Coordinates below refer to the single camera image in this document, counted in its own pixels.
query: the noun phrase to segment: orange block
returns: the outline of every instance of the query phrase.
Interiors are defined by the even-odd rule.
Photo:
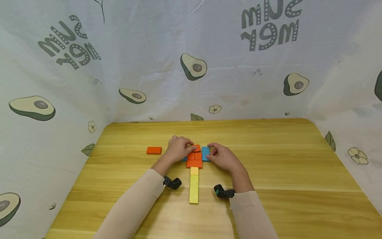
[[[200,152],[200,145],[194,145],[194,146],[196,146],[194,153],[199,153]]]
[[[195,153],[195,160],[202,160],[202,153]]]
[[[187,155],[187,161],[194,160],[194,159],[195,159],[195,153],[190,153],[189,155]]]
[[[187,160],[186,167],[187,168],[198,167],[198,168],[202,169],[203,168],[203,161],[201,161],[201,160]]]
[[[147,154],[161,154],[162,147],[147,147]]]

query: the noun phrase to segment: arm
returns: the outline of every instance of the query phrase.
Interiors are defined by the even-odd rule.
[[[233,152],[218,143],[208,147],[214,150],[207,158],[232,176],[235,196],[230,199],[231,210],[240,239],[277,239],[276,231],[270,222],[248,172]]]
[[[194,143],[174,135],[166,152],[118,199],[93,239],[131,239],[163,192],[163,180],[169,167],[195,149],[187,147],[188,144]]]

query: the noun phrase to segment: beige sleeve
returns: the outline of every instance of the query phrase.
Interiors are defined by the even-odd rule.
[[[235,193],[230,203],[239,239],[278,238],[255,191]]]
[[[163,181],[149,169],[118,199],[93,239],[131,239],[163,192]]]

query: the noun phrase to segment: letter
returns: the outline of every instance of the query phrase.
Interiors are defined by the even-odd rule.
[[[264,21],[268,21],[269,18],[274,20],[279,19],[283,14],[283,0],[277,0],[277,12],[274,13],[272,7],[269,4],[270,0],[264,0]]]
[[[98,60],[101,60],[101,57],[98,55],[98,52],[94,49],[94,47],[92,46],[92,44],[90,44],[90,42],[88,44],[85,43],[85,48],[90,53],[93,59],[97,58]]]
[[[48,53],[51,57],[54,57],[56,54],[54,54],[53,51],[49,50],[47,46],[49,46],[52,50],[55,52],[59,53],[60,50],[53,45],[53,43],[57,44],[61,49],[65,49],[64,44],[62,44],[55,36],[52,34],[49,34],[50,38],[45,38],[45,42],[39,41],[37,44],[41,47],[42,50],[44,50],[46,53]]]
[[[58,22],[62,28],[64,30],[67,31],[67,33],[69,34],[68,36],[67,35],[64,35],[62,34],[61,32],[59,32],[56,28],[54,28],[53,26],[51,26],[51,30],[59,37],[61,38],[61,40],[66,44],[66,45],[69,45],[69,41],[74,41],[76,39],[76,35],[74,34],[74,32],[72,32],[72,30],[70,30],[68,28],[67,25],[65,25],[65,23],[63,23],[62,21],[59,21]]]
[[[303,0],[292,0],[285,8],[285,15],[289,18],[299,16],[302,10],[292,11],[292,7],[296,6]]]
[[[64,54],[64,57],[65,57],[66,59],[58,58],[58,59],[56,60],[56,63],[59,64],[59,65],[62,65],[62,64],[64,64],[64,63],[69,63],[70,65],[73,66],[73,68],[74,68],[75,70],[77,70],[77,69],[79,68],[79,66],[73,61],[73,59],[72,59],[67,53]]]
[[[267,28],[270,30],[270,35],[265,36],[264,31]],[[270,41],[265,45],[259,44],[259,50],[266,50],[266,49],[270,48],[271,46],[273,46],[273,44],[276,42],[276,39],[277,39],[277,27],[276,27],[276,25],[273,23],[265,24],[260,30],[259,37],[261,40],[270,39]]]
[[[284,30],[286,32],[286,36],[285,36],[285,42],[288,42],[289,41],[289,38],[290,38],[290,32],[292,31],[292,28],[293,28],[293,34],[292,34],[292,41],[296,41],[297,40],[297,33],[298,33],[298,19],[296,21],[296,23],[290,23],[289,24],[289,27],[287,24],[284,24],[281,26],[280,28],[280,34],[278,36],[278,44],[281,45],[283,44],[283,40],[284,40]]]
[[[256,25],[261,24],[261,7],[260,4],[257,5],[256,8],[252,7],[249,9],[249,11],[244,10],[241,14],[241,28],[244,29],[247,27],[247,19],[245,18],[245,15],[248,16],[248,26],[253,25],[253,14],[256,16]]]
[[[79,21],[79,18],[76,16],[76,15],[71,15],[69,16],[69,18],[72,20],[72,21],[77,21],[77,24],[76,26],[74,27],[74,32],[77,34],[77,36],[83,38],[83,39],[87,39],[87,35],[85,33],[81,33],[79,32],[79,30],[81,29],[82,27],[82,24],[81,22]]]
[[[240,36],[241,40],[249,40],[249,51],[254,52],[256,48],[256,29],[252,30],[252,35],[249,35],[248,33],[242,33]]]
[[[80,45],[77,45],[75,43],[71,44],[69,47],[70,54],[72,54],[73,57],[79,58],[83,55],[85,55],[85,59],[83,61],[79,61],[80,65],[86,65],[90,61],[89,53],[85,50],[85,48],[81,47]]]

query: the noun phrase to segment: yellow block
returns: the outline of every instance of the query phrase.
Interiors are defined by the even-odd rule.
[[[189,203],[199,203],[199,176],[190,175]]]
[[[198,167],[191,167],[190,168],[190,175],[199,175],[199,168]]]

